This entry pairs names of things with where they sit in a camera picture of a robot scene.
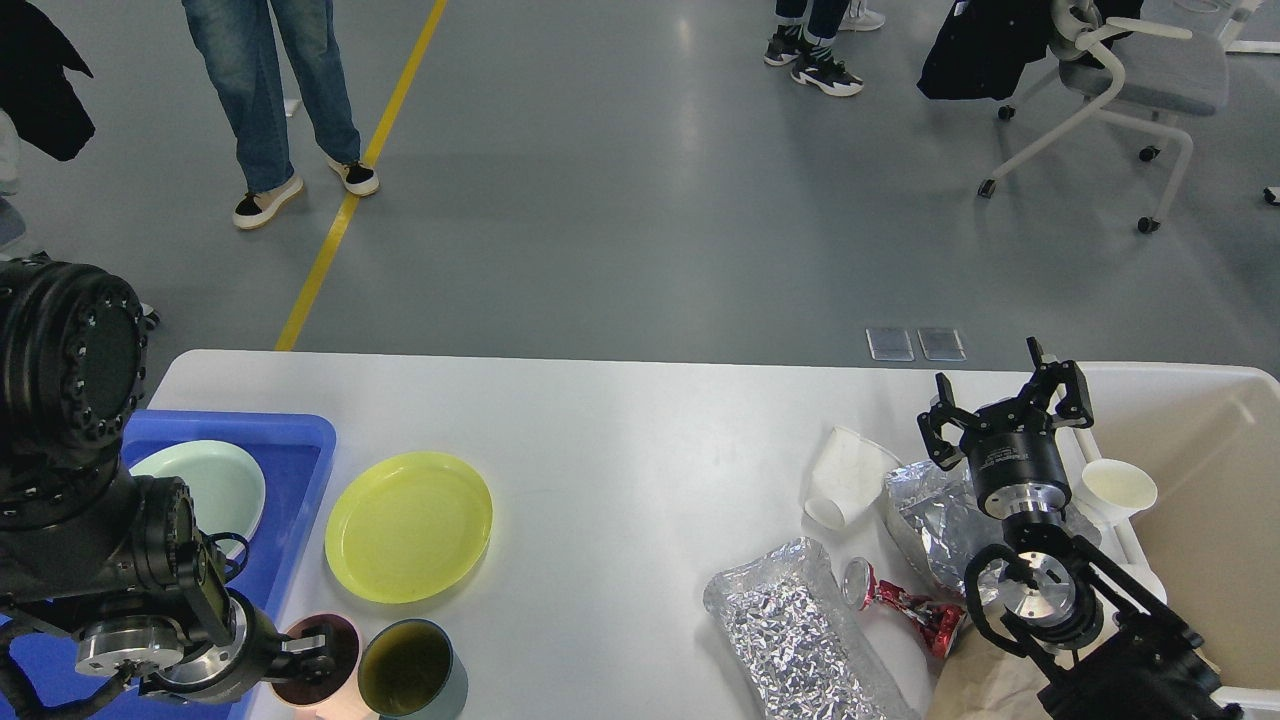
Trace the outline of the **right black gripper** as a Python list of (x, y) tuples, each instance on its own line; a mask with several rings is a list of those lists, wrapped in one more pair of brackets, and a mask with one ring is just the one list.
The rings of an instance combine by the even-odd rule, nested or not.
[[(1036, 337), (1027, 347), (1034, 369), (1015, 397), (974, 414), (955, 404), (950, 379), (936, 373), (937, 397), (916, 416), (929, 460), (950, 471), (966, 457), (979, 510), (993, 519), (1062, 512), (1070, 487), (1055, 432), (1093, 427), (1078, 364), (1051, 357)], [(960, 445), (945, 438), (945, 427), (961, 430)]]

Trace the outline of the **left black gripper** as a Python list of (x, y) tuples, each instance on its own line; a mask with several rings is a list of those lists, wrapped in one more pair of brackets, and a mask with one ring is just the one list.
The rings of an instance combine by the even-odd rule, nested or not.
[(228, 705), (260, 682), (332, 685), (338, 673), (332, 623), (296, 623), (284, 634), (238, 591), (230, 591), (233, 638), (209, 646), (188, 662), (152, 673), (140, 696), (170, 705)]

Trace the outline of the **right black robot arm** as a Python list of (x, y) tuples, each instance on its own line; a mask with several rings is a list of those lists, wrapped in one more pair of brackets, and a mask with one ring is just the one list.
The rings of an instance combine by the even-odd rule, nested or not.
[(1065, 525), (1073, 493), (1056, 443), (1094, 423), (1085, 377), (1027, 341), (1034, 370), (1018, 395), (970, 413), (945, 374), (916, 423), (931, 461), (966, 464), (978, 509), (1002, 538), (963, 574), (968, 612), (993, 646), (1029, 659), (1053, 719), (1242, 719), (1221, 705), (1202, 637), (1084, 536)]

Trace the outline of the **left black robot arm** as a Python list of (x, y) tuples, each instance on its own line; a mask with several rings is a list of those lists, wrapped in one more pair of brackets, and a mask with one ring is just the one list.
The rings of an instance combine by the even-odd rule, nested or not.
[(237, 701), (259, 683), (340, 684), (358, 644), (300, 637), (227, 584), (187, 484), (133, 477), (123, 432), (147, 331), (122, 278), (18, 258), (1, 277), (3, 697), (19, 719), (84, 719), (132, 682), (151, 697)]

